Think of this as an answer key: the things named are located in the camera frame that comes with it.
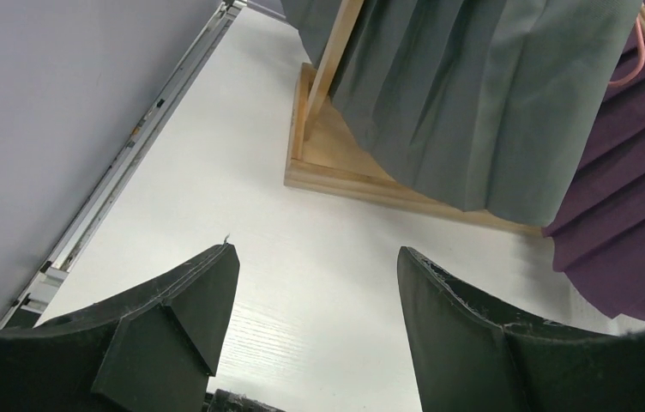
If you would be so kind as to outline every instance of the pink hanger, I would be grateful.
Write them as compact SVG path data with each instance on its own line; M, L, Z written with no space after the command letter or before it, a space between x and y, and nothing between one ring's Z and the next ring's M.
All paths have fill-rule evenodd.
M645 64L645 40L643 39L641 20L638 18L636 18L636 47L638 49L638 64L636 67L626 77L613 82L608 82L608 86L612 88L625 86L631 80L635 79L636 76L638 76L638 73L641 73L641 70L643 70L643 65Z

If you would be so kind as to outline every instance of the purple cloth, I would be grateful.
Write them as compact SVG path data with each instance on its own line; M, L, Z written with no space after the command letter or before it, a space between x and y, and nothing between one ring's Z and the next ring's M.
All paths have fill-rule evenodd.
M613 74L637 61L631 35ZM645 66L606 92L582 160L555 221L553 268L609 317L645 320Z

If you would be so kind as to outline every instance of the wooden post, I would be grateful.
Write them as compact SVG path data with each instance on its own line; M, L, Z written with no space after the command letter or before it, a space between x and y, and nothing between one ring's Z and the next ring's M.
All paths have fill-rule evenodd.
M343 52L345 51L347 41L353 32L355 21L358 19L360 9L363 6L363 0L343 0L341 7L338 9L338 15L335 17L333 29L330 31L328 44L325 46L325 52L322 54L320 66L317 68L315 81L312 83L310 98L307 100L307 107L304 112L304 139L310 139L313 126L323 108L323 103L328 97L330 84L333 82L333 76L338 70L341 63Z

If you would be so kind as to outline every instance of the wooden rack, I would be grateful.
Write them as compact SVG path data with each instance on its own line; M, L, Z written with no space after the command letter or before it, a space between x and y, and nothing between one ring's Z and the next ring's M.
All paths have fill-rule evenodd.
M303 64L295 90L285 185L512 232L541 235L539 227L462 212L396 183L359 148L328 91L363 0L343 0L318 70Z

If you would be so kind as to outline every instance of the clothing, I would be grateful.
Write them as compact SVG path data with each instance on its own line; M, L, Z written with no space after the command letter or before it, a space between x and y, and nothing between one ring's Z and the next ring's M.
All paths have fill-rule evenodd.
M629 39L614 73L637 60ZM553 268L605 315L645 320L645 67L609 89L555 221Z
M282 0L317 64L341 1ZM552 222L640 0L366 0L331 88L396 181Z

